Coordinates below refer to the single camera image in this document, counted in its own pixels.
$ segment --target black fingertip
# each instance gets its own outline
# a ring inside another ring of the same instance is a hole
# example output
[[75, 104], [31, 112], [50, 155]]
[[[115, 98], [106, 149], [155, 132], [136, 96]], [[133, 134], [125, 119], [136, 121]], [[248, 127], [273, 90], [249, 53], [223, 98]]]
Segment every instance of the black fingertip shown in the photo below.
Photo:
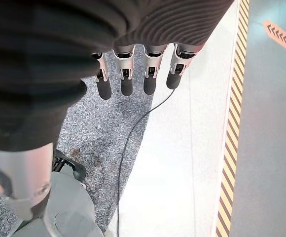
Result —
[[130, 96], [133, 92], [132, 80], [125, 78], [121, 80], [121, 91], [125, 96]]
[[148, 78], [144, 77], [143, 88], [146, 95], [153, 94], [156, 88], [156, 78], [153, 78], [152, 75], [149, 75]]
[[181, 76], [179, 74], [171, 74], [171, 72], [168, 73], [166, 85], [169, 89], [174, 90], [179, 86]]
[[99, 80], [99, 82], [97, 82], [96, 84], [97, 84], [99, 96], [104, 100], [110, 99], [111, 98], [111, 86], [110, 86], [109, 80], [107, 81]]

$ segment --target gray base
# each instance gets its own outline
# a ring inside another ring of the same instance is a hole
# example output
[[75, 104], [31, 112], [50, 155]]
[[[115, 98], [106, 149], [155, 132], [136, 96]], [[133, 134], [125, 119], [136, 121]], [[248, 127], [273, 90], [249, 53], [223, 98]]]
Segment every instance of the gray base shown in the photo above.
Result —
[[95, 209], [87, 191], [64, 166], [52, 173], [52, 189], [45, 214], [11, 237], [103, 237], [95, 223]]

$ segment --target floor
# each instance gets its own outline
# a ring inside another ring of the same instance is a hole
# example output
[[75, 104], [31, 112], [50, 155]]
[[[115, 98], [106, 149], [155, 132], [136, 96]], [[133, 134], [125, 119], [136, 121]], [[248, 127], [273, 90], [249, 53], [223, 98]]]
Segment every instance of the floor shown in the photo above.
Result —
[[[120, 201], [122, 237], [210, 236], [237, 10], [235, 1], [173, 96], [149, 116]], [[170, 94], [164, 85], [172, 50], [164, 55], [152, 107]], [[106, 236], [115, 236], [115, 228], [114, 215]]]
[[266, 20], [286, 31], [286, 0], [250, 0], [230, 237], [286, 236], [286, 49]]

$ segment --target white floor tile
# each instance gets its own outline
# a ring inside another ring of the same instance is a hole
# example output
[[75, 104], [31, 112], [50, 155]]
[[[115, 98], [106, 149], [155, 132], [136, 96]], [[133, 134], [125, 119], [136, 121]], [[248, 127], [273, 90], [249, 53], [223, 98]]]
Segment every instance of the white floor tile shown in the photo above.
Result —
[[[173, 96], [150, 115], [120, 201], [122, 237], [210, 236], [236, 15], [234, 3]], [[171, 92], [166, 78], [173, 48], [165, 52], [153, 107]], [[106, 236], [116, 236], [115, 229], [114, 215]]]

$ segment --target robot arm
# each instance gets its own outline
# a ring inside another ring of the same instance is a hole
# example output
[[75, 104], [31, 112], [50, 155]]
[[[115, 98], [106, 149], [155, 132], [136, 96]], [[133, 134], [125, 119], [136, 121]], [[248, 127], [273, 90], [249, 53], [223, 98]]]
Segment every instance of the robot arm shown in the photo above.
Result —
[[96, 76], [111, 88], [103, 52], [113, 49], [121, 91], [132, 94], [135, 44], [145, 47], [144, 91], [155, 91], [167, 44], [175, 89], [233, 0], [0, 0], [0, 193], [23, 220], [43, 212], [54, 147], [70, 105]]

